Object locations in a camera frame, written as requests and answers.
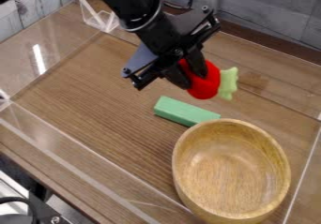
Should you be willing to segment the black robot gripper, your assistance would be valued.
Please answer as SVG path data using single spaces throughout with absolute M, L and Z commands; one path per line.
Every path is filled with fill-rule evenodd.
M 159 7 L 150 22 L 131 30 L 141 39 L 141 45 L 122 69 L 122 77 L 131 80 L 138 90 L 158 78 L 166 78 L 183 90 L 190 89 L 192 80 L 179 61 L 188 61 L 200 78 L 208 77 L 202 48 L 220 28 L 221 23 L 209 6 L 178 15 L 170 15 Z

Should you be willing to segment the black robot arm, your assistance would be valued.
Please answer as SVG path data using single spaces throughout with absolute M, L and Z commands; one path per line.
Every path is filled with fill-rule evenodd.
M 221 23 L 212 7 L 183 14 L 165 12 L 163 0 L 102 0 L 119 18 L 123 29 L 141 39 L 141 45 L 122 76 L 137 89 L 165 78 L 179 88 L 192 88 L 192 73 L 209 74 L 202 53 L 204 43 L 220 31 Z

